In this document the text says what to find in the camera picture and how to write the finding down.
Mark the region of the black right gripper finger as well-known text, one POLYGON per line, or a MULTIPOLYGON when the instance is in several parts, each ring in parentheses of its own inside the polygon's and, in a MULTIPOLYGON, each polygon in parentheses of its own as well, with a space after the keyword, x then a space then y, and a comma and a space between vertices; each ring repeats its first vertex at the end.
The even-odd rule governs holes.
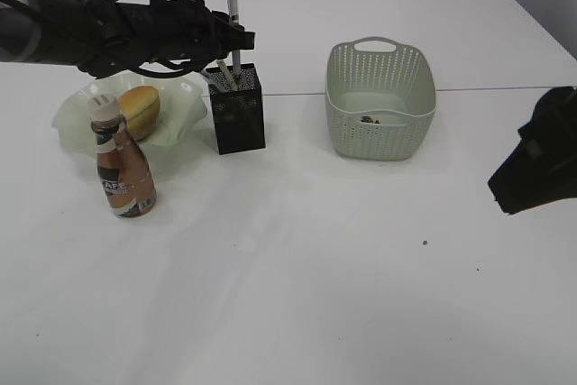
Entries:
POLYGON ((517 132, 517 147, 488 181, 500 209, 515 215, 575 199, 576 88, 548 90, 517 132))

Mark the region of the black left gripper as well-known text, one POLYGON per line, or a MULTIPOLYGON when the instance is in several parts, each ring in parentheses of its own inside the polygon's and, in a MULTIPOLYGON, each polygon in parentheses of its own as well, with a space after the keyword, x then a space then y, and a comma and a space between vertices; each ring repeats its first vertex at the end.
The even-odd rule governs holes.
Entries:
POLYGON ((255 45, 254 32, 232 23, 224 12, 209 10, 203 0, 115 3, 86 39, 91 50, 78 69, 94 78, 125 70, 149 78, 182 77, 255 45))

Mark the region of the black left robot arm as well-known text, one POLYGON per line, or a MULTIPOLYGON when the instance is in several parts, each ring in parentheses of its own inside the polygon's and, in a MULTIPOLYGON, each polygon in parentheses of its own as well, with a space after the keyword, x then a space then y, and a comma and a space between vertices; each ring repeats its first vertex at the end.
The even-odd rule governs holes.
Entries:
POLYGON ((3 62, 71 66, 93 78, 182 77, 253 50, 254 40, 203 0, 1 0, 3 62))

